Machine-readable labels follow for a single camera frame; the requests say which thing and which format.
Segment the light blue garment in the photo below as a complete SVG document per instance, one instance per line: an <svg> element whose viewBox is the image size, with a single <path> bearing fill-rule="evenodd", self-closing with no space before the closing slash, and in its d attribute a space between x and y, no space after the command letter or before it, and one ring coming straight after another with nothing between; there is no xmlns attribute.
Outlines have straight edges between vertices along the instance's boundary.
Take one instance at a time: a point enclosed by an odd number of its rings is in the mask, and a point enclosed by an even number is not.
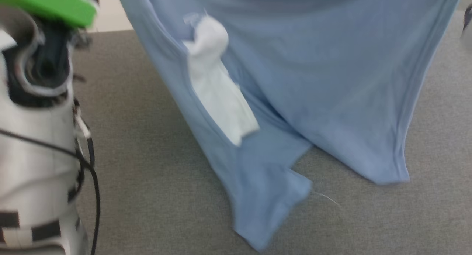
<svg viewBox="0 0 472 255"><path fill-rule="evenodd" d="M292 166L313 146L409 181L408 127L459 0L120 2L254 250L310 193Z"/></svg>

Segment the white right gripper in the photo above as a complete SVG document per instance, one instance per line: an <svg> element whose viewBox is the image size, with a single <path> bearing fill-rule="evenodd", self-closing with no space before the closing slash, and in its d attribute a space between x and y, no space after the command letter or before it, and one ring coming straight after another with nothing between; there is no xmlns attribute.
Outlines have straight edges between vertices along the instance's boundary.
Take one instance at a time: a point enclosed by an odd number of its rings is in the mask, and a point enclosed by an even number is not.
<svg viewBox="0 0 472 255"><path fill-rule="evenodd" d="M472 51L472 3L470 3L464 13L461 42L467 51Z"/></svg>

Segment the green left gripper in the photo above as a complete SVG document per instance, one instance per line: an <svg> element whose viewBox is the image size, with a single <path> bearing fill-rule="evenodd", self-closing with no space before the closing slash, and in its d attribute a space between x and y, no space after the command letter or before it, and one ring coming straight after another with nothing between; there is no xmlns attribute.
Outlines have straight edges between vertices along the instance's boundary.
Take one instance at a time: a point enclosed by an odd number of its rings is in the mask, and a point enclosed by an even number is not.
<svg viewBox="0 0 472 255"><path fill-rule="evenodd" d="M72 28L90 27L99 11L99 0L0 0L30 14L62 21Z"/></svg>

